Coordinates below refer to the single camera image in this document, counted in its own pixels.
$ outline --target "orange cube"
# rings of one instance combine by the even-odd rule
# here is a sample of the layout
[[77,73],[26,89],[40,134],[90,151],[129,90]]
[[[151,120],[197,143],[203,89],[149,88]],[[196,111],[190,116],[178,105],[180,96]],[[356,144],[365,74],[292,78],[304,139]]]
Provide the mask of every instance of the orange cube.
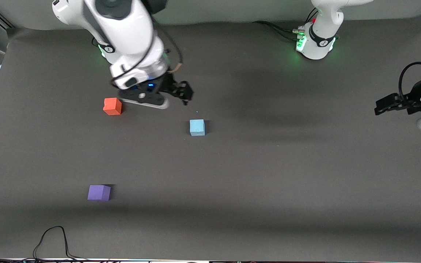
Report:
[[105,106],[103,107],[103,111],[105,111],[108,115],[120,115],[121,114],[121,101],[118,98],[105,98],[103,101]]

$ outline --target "black cable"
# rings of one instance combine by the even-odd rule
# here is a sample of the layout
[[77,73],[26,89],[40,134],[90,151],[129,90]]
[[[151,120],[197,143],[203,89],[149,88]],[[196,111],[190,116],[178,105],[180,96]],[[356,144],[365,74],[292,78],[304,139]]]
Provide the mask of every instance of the black cable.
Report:
[[160,31],[162,31],[162,33],[168,38],[168,40],[170,41],[170,43],[172,43],[173,47],[175,48],[175,50],[178,53],[178,65],[174,70],[171,70],[170,72],[176,72],[180,66],[183,64],[183,53],[180,50],[180,47],[177,45],[177,43],[175,42],[175,40],[173,39],[173,37],[162,27],[162,25],[160,25],[159,22],[157,22],[157,20],[155,20],[155,18],[152,17],[152,21],[157,25],[157,28],[160,29]]
[[281,37],[287,39],[287,40],[296,40],[296,38],[294,37],[288,37],[286,35],[283,34],[284,33],[292,33],[292,30],[287,30],[285,28],[282,28],[276,24],[273,24],[271,22],[266,22],[266,21],[254,21],[253,23],[257,23],[257,24],[262,24],[262,25],[268,25],[272,30],[274,30],[274,32],[276,32],[277,34],[279,34]]
[[283,31],[283,32],[289,32],[289,33],[291,33],[291,32],[292,32],[292,30],[285,29],[285,28],[283,28],[283,27],[280,27],[280,26],[278,26],[278,25],[276,25],[276,24],[274,24],[274,23],[267,22],[267,21],[258,20],[258,21],[254,21],[253,23],[256,23],[256,24],[263,24],[263,25],[268,25],[268,26],[270,26],[270,27],[272,27],[272,28],[277,28],[278,30]]
[[98,42],[97,42],[97,44],[95,44],[95,43],[94,43],[94,40],[95,40],[95,42],[97,42],[97,40],[95,39],[95,37],[92,37],[92,40],[90,41],[90,43],[91,43],[93,46],[98,47]]
[[308,21],[311,20],[311,19],[313,19],[314,16],[317,15],[317,13],[318,13],[318,11],[314,12],[314,14],[308,19]]
[[[123,260],[122,262],[132,262],[134,260]],[[0,263],[120,263],[120,261],[105,261],[105,260],[73,260],[73,259],[34,259],[34,258],[25,258],[20,260],[11,260],[0,258]]]
[[406,106],[408,106],[408,107],[411,107],[411,105],[410,105],[409,101],[407,101],[407,100],[405,99],[404,92],[402,91],[402,80],[403,80],[403,78],[404,78],[404,74],[406,73],[406,71],[407,71],[410,67],[412,67],[413,65],[421,65],[421,62],[420,62],[420,61],[418,61],[418,62],[410,63],[409,65],[407,65],[407,66],[406,66],[406,67],[402,70],[401,76],[399,77],[399,97],[401,98],[401,100],[403,101],[403,103],[404,103]]
[[313,10],[311,10],[311,12],[308,14],[308,16],[306,17],[305,23],[307,23],[310,20],[311,13],[313,13],[314,10],[316,10],[316,7],[313,8]]
[[65,254],[68,258],[71,258],[72,260],[77,261],[76,258],[80,258],[78,256],[74,256],[73,254],[71,254],[69,252],[69,247],[67,245],[67,238],[66,238],[66,232],[64,230],[64,227],[62,226],[53,226],[52,228],[48,228],[47,230],[45,230],[45,232],[43,233],[42,237],[40,238],[40,242],[38,243],[38,245],[34,248],[33,252],[32,252],[32,256],[35,260],[37,260],[37,250],[40,247],[40,245],[43,243],[43,238],[45,237],[45,234],[48,233],[48,231],[54,229],[54,228],[61,228],[61,230],[63,231],[63,237],[64,237],[64,241],[65,241]]

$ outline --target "light blue cube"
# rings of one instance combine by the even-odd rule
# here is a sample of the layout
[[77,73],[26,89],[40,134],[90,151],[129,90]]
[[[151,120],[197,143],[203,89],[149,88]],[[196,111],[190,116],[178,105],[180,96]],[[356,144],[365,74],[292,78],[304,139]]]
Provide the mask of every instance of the light blue cube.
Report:
[[191,136],[206,135],[204,120],[189,120],[189,132]]

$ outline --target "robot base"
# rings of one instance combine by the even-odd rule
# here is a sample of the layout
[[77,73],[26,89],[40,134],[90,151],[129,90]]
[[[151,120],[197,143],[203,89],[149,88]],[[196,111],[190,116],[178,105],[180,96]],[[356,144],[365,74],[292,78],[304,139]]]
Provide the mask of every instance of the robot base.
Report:
[[[299,26],[298,29],[309,32],[309,29],[312,25],[313,23],[309,22],[303,26]],[[324,58],[329,53],[329,51],[332,50],[334,42],[335,38],[331,41],[331,43],[327,43],[326,41],[326,46],[319,47],[316,41],[314,41],[308,33],[305,33],[297,42],[296,50],[302,53],[306,58],[311,60],[320,60]]]

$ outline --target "wall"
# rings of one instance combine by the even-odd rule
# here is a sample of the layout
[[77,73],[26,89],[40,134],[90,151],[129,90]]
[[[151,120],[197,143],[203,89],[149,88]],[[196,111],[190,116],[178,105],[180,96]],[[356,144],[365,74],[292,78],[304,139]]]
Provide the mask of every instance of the wall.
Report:
[[[52,14],[51,0],[0,0],[0,13],[17,27],[38,30],[72,28]],[[164,24],[305,20],[309,0],[170,0],[156,15]],[[344,9],[347,20],[408,18],[421,15],[421,0],[375,0]]]

